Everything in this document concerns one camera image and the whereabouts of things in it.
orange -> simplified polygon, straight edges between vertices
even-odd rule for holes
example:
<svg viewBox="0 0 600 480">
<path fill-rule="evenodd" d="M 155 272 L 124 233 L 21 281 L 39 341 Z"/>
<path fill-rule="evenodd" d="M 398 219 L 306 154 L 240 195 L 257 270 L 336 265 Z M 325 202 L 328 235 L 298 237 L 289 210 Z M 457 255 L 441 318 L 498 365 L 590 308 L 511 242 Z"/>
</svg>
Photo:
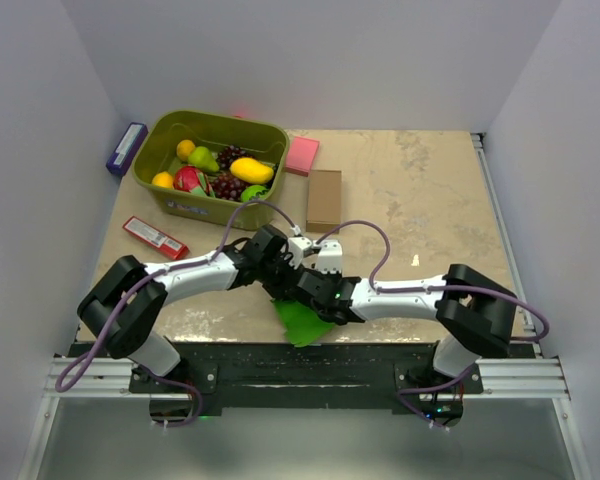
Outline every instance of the orange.
<svg viewBox="0 0 600 480">
<path fill-rule="evenodd" d="M 182 140 L 176 147 L 176 155 L 180 160 L 186 162 L 195 149 L 196 145 L 191 140 Z"/>
<path fill-rule="evenodd" d="M 169 172 L 160 172 L 153 177 L 151 184 L 156 187 L 173 188 L 173 176 Z"/>
</svg>

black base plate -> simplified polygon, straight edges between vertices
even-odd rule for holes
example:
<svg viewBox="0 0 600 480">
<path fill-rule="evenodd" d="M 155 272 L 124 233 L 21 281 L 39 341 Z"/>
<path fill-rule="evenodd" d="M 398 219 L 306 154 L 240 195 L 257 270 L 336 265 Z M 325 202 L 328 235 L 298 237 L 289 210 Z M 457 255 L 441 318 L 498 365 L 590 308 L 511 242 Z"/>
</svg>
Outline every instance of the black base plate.
<svg viewBox="0 0 600 480">
<path fill-rule="evenodd" d="M 431 371 L 435 343 L 347 344 L 295 348 L 288 344 L 176 343 L 204 397 L 204 415 L 223 408 L 382 409 L 409 413 L 396 399 L 418 385 L 414 374 Z M 75 345 L 72 355 L 84 351 Z M 511 356 L 533 358 L 531 345 L 512 345 Z M 482 393 L 469 375 L 465 394 Z M 178 392 L 146 377 L 131 378 L 131 393 Z M 410 398 L 422 407 L 417 396 Z"/>
</svg>

green pear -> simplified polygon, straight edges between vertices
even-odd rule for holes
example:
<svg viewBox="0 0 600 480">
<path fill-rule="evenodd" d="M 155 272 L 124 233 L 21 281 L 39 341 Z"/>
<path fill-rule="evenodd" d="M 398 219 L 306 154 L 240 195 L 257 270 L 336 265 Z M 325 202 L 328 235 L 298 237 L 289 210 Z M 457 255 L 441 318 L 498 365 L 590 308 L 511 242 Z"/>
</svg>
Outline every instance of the green pear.
<svg viewBox="0 0 600 480">
<path fill-rule="evenodd" d="M 187 163 L 199 168 L 204 173 L 217 173 L 220 170 L 218 162 L 213 158 L 207 147 L 196 147 L 187 158 Z"/>
</svg>

purple box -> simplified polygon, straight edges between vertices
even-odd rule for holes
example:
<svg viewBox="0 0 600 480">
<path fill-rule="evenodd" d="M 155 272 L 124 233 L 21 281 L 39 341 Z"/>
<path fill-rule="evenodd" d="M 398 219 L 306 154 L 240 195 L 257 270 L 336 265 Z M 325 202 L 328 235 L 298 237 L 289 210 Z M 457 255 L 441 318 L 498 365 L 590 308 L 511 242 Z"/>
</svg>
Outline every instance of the purple box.
<svg viewBox="0 0 600 480">
<path fill-rule="evenodd" d="M 131 122 L 127 131 L 118 142 L 118 146 L 107 160 L 107 169 L 119 177 L 123 177 L 136 156 L 140 145 L 147 137 L 149 130 L 144 123 Z"/>
</svg>

aluminum frame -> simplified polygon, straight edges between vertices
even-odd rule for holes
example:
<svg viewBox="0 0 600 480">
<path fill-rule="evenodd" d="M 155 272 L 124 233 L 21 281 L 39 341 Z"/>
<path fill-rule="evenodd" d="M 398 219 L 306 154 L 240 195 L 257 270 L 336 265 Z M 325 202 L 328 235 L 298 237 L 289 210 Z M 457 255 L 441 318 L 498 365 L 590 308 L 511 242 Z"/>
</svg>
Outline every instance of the aluminum frame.
<svg viewBox="0 0 600 480">
<path fill-rule="evenodd" d="M 471 139 L 476 151 L 483 180 L 487 188 L 489 201 L 493 208 L 496 224 L 511 271 L 516 294 L 525 300 L 524 290 L 518 268 L 509 242 L 507 229 L 502 218 L 481 136 L 472 134 Z M 524 329 L 529 335 L 536 332 L 535 325 L 527 313 L 524 315 Z M 558 359 L 542 358 L 539 345 L 534 346 L 535 359 L 483 359 L 478 362 L 484 392 L 479 395 L 466 395 L 466 398 L 489 399 L 551 399 L 556 413 L 560 432 L 577 480 L 590 480 L 591 470 L 584 451 L 584 445 L 573 418 L 569 390 Z M 44 388 L 42 402 L 35 421 L 29 447 L 25 454 L 18 480 L 36 480 L 40 472 L 47 442 L 56 418 L 61 398 L 187 398 L 186 394 L 131 394 L 128 390 L 132 362 L 130 360 L 96 359 L 74 388 L 66 393 L 54 389 L 55 380 L 60 371 L 71 361 L 66 358 L 53 360 Z M 423 400 L 429 395 L 421 395 Z M 451 395 L 438 395 L 443 400 Z"/>
</svg>

